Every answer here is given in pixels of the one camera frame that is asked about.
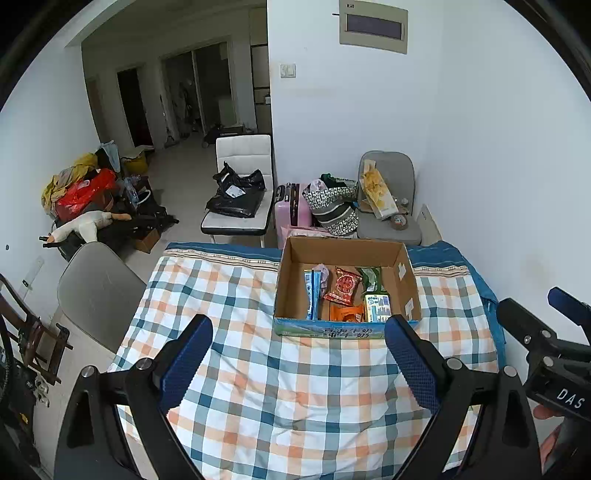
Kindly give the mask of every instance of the light switch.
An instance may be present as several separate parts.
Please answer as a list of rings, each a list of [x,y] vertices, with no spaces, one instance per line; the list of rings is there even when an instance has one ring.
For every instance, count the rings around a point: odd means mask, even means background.
[[[279,70],[282,79],[296,78],[296,64],[295,63],[280,63]]]

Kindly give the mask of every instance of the snack package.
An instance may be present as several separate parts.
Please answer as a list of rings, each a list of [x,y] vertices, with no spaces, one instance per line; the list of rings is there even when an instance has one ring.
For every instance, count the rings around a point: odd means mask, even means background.
[[[306,292],[308,292],[307,320],[318,320],[318,300],[320,298],[321,273],[317,270],[304,270]]]
[[[390,297],[382,293],[368,293],[363,298],[367,322],[386,322],[391,316]]]
[[[363,294],[366,293],[384,293],[388,292],[382,286],[382,268],[381,267],[357,267],[361,273],[363,283]]]
[[[360,303],[356,307],[339,307],[336,303],[330,304],[331,322],[364,322],[365,305]]]
[[[323,298],[352,307],[355,287],[357,287],[360,280],[361,277],[356,273],[335,267],[335,281],[330,291]]]
[[[316,265],[312,270],[320,272],[320,296],[323,297],[329,287],[330,271],[324,264]]]
[[[380,172],[375,168],[374,160],[365,159],[359,181],[370,207],[379,220],[385,220],[398,213],[396,202]]]

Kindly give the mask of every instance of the plaid bedsheet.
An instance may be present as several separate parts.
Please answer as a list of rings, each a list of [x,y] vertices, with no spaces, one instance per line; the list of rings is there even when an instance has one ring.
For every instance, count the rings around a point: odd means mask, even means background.
[[[171,244],[160,258],[110,371],[154,357],[196,313],[214,340],[168,419],[208,479],[392,478],[430,413],[415,401],[382,340],[277,336],[278,252]],[[415,327],[443,356],[496,371],[482,302],[464,267],[415,269],[423,319]],[[139,441],[127,407],[124,431]],[[447,467],[476,422],[470,411]]]

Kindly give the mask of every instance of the cardboard box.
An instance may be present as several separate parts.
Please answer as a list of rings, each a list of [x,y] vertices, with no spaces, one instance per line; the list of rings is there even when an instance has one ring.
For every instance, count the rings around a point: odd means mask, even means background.
[[[149,254],[152,251],[154,245],[158,243],[158,240],[160,240],[160,234],[154,228],[150,230],[150,233],[146,235],[144,238],[134,239],[134,248],[136,250],[139,250],[140,252]]]
[[[382,283],[390,296],[392,314],[409,321],[421,319],[417,280],[404,244],[377,240],[312,238],[292,236],[287,239],[277,280],[274,328],[278,335],[312,338],[384,338],[384,323],[329,322],[330,302],[320,300],[320,320],[306,320],[308,296],[304,270],[323,263],[330,270],[329,288],[335,267],[357,273],[355,267],[382,267]],[[362,301],[359,285],[354,305]]]

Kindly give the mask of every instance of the green package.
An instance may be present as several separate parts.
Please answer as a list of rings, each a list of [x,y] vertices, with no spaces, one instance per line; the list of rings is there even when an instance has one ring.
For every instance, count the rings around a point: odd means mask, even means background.
[[[357,267],[357,271],[361,274],[361,282],[363,283],[363,295],[368,293],[374,294],[388,294],[382,286],[382,268],[381,267]]]

